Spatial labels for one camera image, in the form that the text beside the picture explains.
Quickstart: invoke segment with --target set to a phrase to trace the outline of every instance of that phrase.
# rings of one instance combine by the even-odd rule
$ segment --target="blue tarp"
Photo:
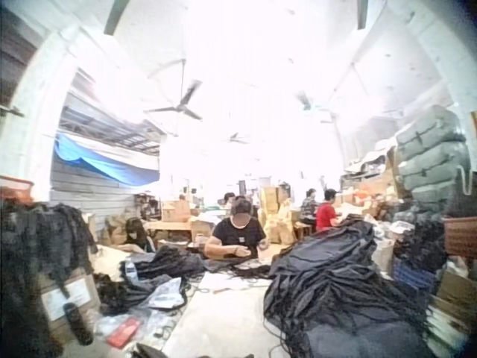
[[[110,159],[84,148],[64,134],[58,134],[54,150],[62,160],[82,167],[92,166],[108,177],[127,185],[142,186],[159,180],[158,170],[138,168]]]

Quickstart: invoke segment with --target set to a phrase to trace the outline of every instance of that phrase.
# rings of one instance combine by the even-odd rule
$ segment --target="red package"
[[[136,334],[141,322],[135,318],[129,318],[107,337],[106,342],[114,348],[122,349]]]

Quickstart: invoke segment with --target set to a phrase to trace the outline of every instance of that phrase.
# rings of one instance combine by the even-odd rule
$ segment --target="black t-shirt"
[[[246,246],[252,252],[252,257],[257,257],[256,246],[266,237],[259,221],[255,218],[250,218],[250,222],[246,227],[238,229],[232,225],[230,220],[231,218],[226,218],[219,222],[212,235],[221,240],[223,246]]]

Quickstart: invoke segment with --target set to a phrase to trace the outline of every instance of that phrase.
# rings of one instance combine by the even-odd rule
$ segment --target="blue crate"
[[[426,289],[433,292],[437,278],[435,274],[418,268],[411,268],[394,257],[394,280],[407,283],[417,289]]]

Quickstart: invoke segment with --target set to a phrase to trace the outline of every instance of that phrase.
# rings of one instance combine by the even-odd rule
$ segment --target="red shirt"
[[[331,219],[336,219],[335,208],[330,203],[322,203],[316,212],[316,230],[331,227]]]

